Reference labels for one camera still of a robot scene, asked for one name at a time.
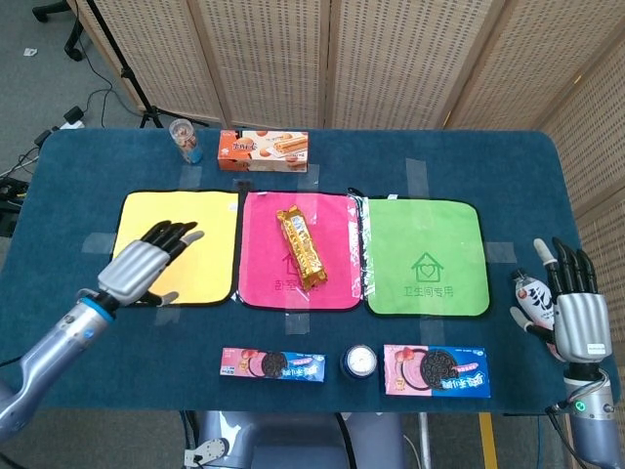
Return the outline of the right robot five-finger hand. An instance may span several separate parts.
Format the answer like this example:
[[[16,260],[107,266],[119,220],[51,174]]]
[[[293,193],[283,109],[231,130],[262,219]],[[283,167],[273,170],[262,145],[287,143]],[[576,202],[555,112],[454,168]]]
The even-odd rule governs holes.
[[[541,239],[533,247],[546,271],[554,302],[554,336],[563,362],[599,363],[612,354],[607,304],[599,292],[590,257],[553,239],[552,251]]]

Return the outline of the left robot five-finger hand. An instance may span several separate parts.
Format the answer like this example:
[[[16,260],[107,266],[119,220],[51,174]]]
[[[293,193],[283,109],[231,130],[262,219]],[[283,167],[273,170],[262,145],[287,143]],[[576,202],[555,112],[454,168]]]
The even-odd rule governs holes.
[[[172,304],[177,291],[163,295],[150,288],[182,253],[204,237],[196,222],[153,225],[140,239],[133,240],[99,273],[99,296],[114,299],[119,307],[143,303],[155,307]]]

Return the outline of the gold snack packet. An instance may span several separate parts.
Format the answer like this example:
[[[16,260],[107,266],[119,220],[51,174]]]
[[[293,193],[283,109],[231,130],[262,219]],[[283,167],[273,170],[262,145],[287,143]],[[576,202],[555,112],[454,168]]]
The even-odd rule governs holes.
[[[328,275],[302,210],[293,205],[287,210],[278,210],[276,218],[295,262],[303,289],[308,292],[326,282]]]

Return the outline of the white red drink bottle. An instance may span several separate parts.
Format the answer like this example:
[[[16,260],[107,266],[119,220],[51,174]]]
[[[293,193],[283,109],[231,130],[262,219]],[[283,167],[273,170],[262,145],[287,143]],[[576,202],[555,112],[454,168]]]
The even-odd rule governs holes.
[[[563,358],[557,351],[554,336],[554,302],[549,287],[524,269],[512,273],[515,298],[518,307],[510,308],[515,323],[525,332],[537,337],[559,361]]]

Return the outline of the yellow cloth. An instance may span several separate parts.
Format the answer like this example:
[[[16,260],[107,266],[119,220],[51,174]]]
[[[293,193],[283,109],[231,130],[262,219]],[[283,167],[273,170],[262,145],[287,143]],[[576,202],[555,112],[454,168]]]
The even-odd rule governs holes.
[[[195,222],[204,237],[174,260],[150,291],[157,295],[176,291],[178,305],[218,303],[231,292],[237,214],[235,192],[131,192],[122,205],[112,255],[158,222]]]

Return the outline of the blue table carpet cover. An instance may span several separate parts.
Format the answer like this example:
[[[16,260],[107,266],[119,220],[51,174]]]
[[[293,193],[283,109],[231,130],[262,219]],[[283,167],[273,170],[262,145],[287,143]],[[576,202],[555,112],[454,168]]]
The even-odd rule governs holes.
[[[219,134],[202,130],[199,189],[294,191],[300,174],[222,171]],[[563,369],[539,341],[512,320],[510,274],[543,274],[532,241],[578,243],[558,151],[529,131],[311,132],[318,192],[409,196],[405,159],[427,163],[430,197],[476,207],[485,241],[514,244],[516,264],[490,264],[489,310],[474,319],[442,320],[445,343],[482,346],[488,358],[488,399],[385,395],[379,378],[354,380],[339,360],[352,344],[380,349],[419,344],[420,319],[385,318],[358,307],[310,314],[307,335],[286,335],[284,314],[228,300],[182,308],[177,324],[155,326],[156,309],[121,310],[115,322],[55,384],[49,406],[254,411],[390,411],[539,414],[561,399]],[[114,233],[125,196],[179,188],[183,162],[170,134],[157,129],[81,129],[44,144],[0,272],[0,360],[33,346],[94,287],[109,254],[81,252],[90,233]],[[224,348],[326,356],[323,383],[220,375]]]

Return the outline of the black floor device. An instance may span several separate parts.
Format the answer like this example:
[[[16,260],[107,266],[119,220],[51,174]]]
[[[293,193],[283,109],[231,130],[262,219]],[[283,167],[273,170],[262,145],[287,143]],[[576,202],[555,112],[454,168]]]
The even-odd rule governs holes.
[[[29,183],[9,176],[0,177],[0,236],[14,234]]]

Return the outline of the clear plastic snack cup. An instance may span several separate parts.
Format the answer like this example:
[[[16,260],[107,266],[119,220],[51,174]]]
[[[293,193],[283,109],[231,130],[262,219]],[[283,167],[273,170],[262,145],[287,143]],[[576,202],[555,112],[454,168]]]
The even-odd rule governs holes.
[[[202,150],[190,121],[182,118],[175,119],[169,126],[169,132],[185,162],[196,164],[201,161]]]

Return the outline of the yellow floor tape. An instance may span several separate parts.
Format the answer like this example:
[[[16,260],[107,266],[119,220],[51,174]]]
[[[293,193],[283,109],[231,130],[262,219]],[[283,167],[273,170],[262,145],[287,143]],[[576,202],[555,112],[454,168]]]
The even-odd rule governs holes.
[[[479,413],[479,432],[484,469],[498,469],[492,415],[490,413]]]

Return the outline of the wide Oreo strawberry box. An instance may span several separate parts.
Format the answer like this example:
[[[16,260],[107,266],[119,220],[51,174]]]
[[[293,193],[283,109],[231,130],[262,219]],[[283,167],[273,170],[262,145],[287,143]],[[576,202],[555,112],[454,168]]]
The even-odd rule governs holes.
[[[401,397],[491,397],[483,348],[390,345],[383,347],[385,394]]]

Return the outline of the white power strip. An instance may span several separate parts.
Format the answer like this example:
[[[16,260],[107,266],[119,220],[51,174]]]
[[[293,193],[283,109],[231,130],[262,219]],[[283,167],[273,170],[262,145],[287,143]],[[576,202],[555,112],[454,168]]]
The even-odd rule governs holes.
[[[78,107],[72,107],[68,112],[63,115],[64,123],[61,125],[61,130],[73,130],[84,128],[84,111]]]

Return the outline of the slim Oreo strawberry box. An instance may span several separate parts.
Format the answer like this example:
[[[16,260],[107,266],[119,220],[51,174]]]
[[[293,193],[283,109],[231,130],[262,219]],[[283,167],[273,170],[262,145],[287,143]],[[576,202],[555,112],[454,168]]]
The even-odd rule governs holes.
[[[220,362],[220,375],[323,383],[325,366],[325,355],[224,348]]]

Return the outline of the green cloth with house print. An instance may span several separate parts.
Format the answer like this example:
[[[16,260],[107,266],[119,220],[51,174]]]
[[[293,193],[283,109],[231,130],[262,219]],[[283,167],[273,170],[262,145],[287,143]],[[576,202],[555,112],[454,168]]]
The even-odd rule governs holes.
[[[440,199],[366,198],[364,295],[380,316],[478,317],[490,304],[478,211]]]

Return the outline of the orange egg roll box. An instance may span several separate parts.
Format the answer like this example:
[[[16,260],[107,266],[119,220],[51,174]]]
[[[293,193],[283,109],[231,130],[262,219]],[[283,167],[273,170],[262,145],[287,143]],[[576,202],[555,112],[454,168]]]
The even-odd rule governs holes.
[[[235,172],[308,171],[309,133],[294,130],[222,130],[218,164]]]

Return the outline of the black tripod stand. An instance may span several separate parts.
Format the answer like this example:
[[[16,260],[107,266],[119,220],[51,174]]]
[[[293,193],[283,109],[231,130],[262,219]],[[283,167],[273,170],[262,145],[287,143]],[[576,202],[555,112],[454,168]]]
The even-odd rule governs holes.
[[[141,104],[144,106],[145,110],[143,113],[143,117],[142,117],[142,122],[140,124],[141,128],[144,128],[146,126],[146,124],[151,120],[154,125],[157,128],[162,128],[163,125],[160,121],[159,118],[159,114],[158,111],[156,109],[156,107],[154,107],[149,99],[146,96],[146,93],[144,92],[141,84],[139,83],[134,70],[130,67],[130,65],[128,64],[128,62],[126,61],[119,45],[117,44],[112,32],[110,31],[110,29],[108,28],[104,17],[100,11],[100,9],[98,8],[98,6],[96,5],[95,0],[86,0],[86,3],[89,7],[89,10],[92,12],[92,14],[94,15],[98,25],[100,26],[101,30],[104,33],[104,36],[108,42],[108,44],[110,45],[110,47],[113,50],[113,53],[115,54],[116,58],[118,59],[118,61],[120,62],[121,65],[121,72],[120,75],[122,78],[129,80],[134,91],[136,92],[136,94],[138,95]]]

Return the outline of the pink cloth with house print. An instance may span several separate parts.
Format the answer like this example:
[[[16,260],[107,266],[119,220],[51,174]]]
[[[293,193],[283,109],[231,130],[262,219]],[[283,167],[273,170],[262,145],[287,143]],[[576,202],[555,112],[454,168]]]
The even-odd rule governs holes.
[[[305,291],[277,212],[304,214],[328,281]],[[360,254],[355,201],[321,192],[250,192],[243,206],[238,272],[240,299],[276,310],[346,311],[360,301]]]

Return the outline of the blue drink can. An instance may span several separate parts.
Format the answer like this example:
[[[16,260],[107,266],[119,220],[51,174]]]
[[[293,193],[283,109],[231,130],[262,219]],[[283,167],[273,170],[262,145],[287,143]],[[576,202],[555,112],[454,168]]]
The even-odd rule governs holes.
[[[346,350],[340,359],[342,371],[352,379],[366,379],[377,370],[377,356],[367,345],[356,344]]]

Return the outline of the clear plastic strip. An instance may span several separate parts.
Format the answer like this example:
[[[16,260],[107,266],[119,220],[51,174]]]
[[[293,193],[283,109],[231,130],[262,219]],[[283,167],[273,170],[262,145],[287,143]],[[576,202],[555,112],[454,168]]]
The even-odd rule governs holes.
[[[355,205],[356,228],[351,229],[350,237],[357,240],[360,299],[368,300],[368,297],[375,292],[374,264],[370,252],[370,199],[354,188],[349,188],[348,197]]]

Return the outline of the grey robot torso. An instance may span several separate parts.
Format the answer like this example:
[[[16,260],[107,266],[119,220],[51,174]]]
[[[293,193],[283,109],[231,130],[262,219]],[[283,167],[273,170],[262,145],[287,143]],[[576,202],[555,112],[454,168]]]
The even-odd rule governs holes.
[[[396,413],[202,412],[185,469],[404,469]]]

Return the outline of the black office chair base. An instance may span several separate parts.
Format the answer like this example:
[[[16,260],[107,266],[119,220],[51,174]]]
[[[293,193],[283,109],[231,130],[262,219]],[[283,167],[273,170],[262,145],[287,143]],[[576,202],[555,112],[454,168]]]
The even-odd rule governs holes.
[[[71,8],[67,0],[59,0],[48,5],[33,7],[31,12],[39,22],[47,22],[50,15],[64,13],[70,10]],[[72,30],[63,47],[64,52],[75,62],[81,62],[83,60],[83,54],[77,48],[82,32],[82,24],[79,20],[75,20]]]

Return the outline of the wicker folding screen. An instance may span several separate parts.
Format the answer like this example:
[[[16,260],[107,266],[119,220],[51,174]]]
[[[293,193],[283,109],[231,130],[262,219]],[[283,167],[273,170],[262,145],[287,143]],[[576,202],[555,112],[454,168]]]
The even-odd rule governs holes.
[[[625,0],[95,0],[150,103],[226,127],[539,129],[625,221]],[[86,0],[68,0],[115,72]]]

